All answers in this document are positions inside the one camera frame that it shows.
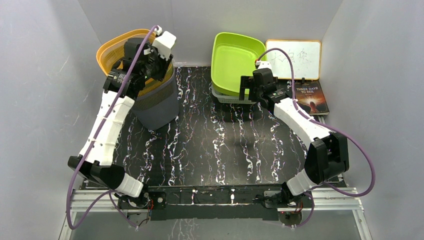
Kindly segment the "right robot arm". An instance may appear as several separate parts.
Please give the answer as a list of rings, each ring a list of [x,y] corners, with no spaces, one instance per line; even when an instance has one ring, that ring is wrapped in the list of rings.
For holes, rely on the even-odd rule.
[[[303,170],[285,181],[280,192],[257,197],[265,206],[295,207],[309,190],[349,169],[348,142],[341,133],[315,123],[285,90],[277,88],[276,80],[269,68],[241,76],[239,99],[243,100],[245,90],[249,90],[249,100],[282,120],[307,147]]]

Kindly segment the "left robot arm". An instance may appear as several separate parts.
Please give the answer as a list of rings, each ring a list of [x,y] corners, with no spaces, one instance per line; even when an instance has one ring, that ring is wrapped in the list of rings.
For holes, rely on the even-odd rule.
[[[163,81],[171,70],[176,37],[140,34],[116,37],[97,51],[97,62],[106,75],[101,104],[85,145],[77,156],[70,156],[72,180],[80,175],[130,198],[137,208],[149,203],[145,184],[113,163],[113,154],[125,118],[139,93],[153,81]]]

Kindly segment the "orange slatted plastic basket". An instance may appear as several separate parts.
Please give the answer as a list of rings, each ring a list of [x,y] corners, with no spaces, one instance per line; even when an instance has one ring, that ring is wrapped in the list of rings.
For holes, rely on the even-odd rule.
[[[96,60],[105,75],[107,75],[113,68],[113,65],[124,57],[124,43],[130,38],[144,38],[149,32],[149,29],[135,29],[123,33],[108,42],[104,43],[96,53]],[[170,80],[174,73],[173,63],[171,62],[166,74],[162,81],[150,78],[146,81],[143,90],[138,92],[138,97],[147,95],[153,90],[164,85],[166,81]]]

